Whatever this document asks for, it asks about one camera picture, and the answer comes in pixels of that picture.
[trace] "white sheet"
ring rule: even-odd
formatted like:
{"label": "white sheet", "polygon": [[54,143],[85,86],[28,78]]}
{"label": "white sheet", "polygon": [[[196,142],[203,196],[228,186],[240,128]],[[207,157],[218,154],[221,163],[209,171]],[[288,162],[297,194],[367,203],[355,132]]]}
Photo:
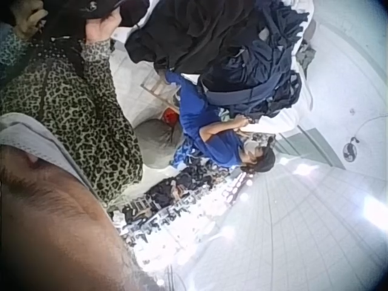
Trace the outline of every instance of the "white sheet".
{"label": "white sheet", "polygon": [[150,0],[150,7],[148,8],[147,13],[144,15],[144,17],[142,19],[140,19],[140,21],[138,22],[138,26],[134,26],[134,27],[118,27],[113,32],[112,39],[114,39],[115,41],[119,41],[119,42],[125,44],[127,39],[129,38],[129,36],[134,31],[139,29],[139,27],[143,27],[144,24],[147,23],[147,21],[150,18],[150,15],[151,15],[153,9],[155,8],[155,6],[157,5],[157,3],[159,1],[160,0]]}

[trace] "white tile wall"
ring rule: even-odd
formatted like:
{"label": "white tile wall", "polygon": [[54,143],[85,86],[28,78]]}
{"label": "white tile wall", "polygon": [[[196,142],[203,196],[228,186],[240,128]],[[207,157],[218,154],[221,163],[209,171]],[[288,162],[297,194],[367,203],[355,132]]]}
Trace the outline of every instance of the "white tile wall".
{"label": "white tile wall", "polygon": [[[300,164],[317,168],[294,175]],[[206,251],[176,271],[190,291],[368,290],[388,264],[388,245],[364,217],[364,199],[383,201],[386,184],[303,159],[278,164],[220,225],[233,227],[234,239],[203,242]]]}

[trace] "wall fixture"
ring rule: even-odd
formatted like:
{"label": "wall fixture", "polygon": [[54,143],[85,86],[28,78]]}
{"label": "wall fixture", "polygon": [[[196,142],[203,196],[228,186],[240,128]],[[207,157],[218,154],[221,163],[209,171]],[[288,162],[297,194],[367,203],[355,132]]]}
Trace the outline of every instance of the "wall fixture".
{"label": "wall fixture", "polygon": [[353,144],[353,142],[356,142],[357,144],[360,143],[360,141],[356,138],[352,138],[350,140],[350,143],[346,144],[344,146],[344,149],[343,149],[343,156],[344,156],[344,159],[345,161],[347,162],[354,162],[357,158],[357,148],[356,146]]}
{"label": "wall fixture", "polygon": [[375,118],[372,118],[372,119],[369,119],[367,121],[365,121],[359,128],[358,130],[356,131],[356,133],[354,134],[354,136],[352,137],[352,139],[350,140],[349,143],[347,143],[344,148],[343,148],[343,157],[345,159],[345,161],[347,162],[354,162],[357,158],[357,148],[356,148],[356,145],[354,144],[354,142],[356,144],[359,144],[360,141],[359,139],[356,137],[357,134],[360,132],[360,130],[366,125],[368,124],[369,122],[371,121],[374,121],[376,119],[380,119],[380,118],[387,118],[388,115],[382,115],[382,116],[377,116]]}

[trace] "blue shirt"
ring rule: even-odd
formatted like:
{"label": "blue shirt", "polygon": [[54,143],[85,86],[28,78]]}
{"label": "blue shirt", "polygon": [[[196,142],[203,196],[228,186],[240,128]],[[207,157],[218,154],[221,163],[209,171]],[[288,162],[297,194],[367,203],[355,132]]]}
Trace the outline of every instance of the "blue shirt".
{"label": "blue shirt", "polygon": [[233,130],[225,130],[204,142],[199,130],[211,123],[220,122],[219,108],[208,105],[196,86],[181,75],[168,71],[166,80],[181,86],[180,121],[184,133],[193,140],[195,147],[206,157],[223,167],[241,164],[239,150],[243,142]]}

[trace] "woman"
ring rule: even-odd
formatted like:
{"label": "woman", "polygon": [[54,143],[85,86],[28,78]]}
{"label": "woman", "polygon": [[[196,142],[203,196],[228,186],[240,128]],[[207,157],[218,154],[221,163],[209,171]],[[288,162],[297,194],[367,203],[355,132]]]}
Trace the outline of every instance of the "woman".
{"label": "woman", "polygon": [[[119,10],[103,21],[87,21],[81,74],[66,51],[74,40],[31,45],[47,16],[42,1],[16,1],[12,10],[16,26],[0,52],[1,75],[7,80],[0,92],[1,115],[22,113],[40,122],[63,144],[96,194],[110,203],[142,177],[138,142],[116,100],[109,67],[110,36],[121,22]],[[20,66],[20,60],[28,60],[27,66]],[[24,68],[10,78],[15,67]]]}
{"label": "woman", "polygon": [[[1,44],[3,75],[31,49],[47,15],[42,1],[16,4],[16,26]],[[1,290],[159,290],[100,203],[142,177],[109,69],[109,39],[120,21],[116,10],[87,22],[83,78],[56,42],[35,43],[21,74],[1,88]]]}
{"label": "woman", "polygon": [[196,86],[181,75],[166,72],[166,81],[180,85],[180,121],[186,136],[205,157],[222,167],[241,166],[245,172],[267,172],[275,163],[273,150],[243,142],[236,131],[248,125],[241,115],[222,122],[219,108],[206,103]]}

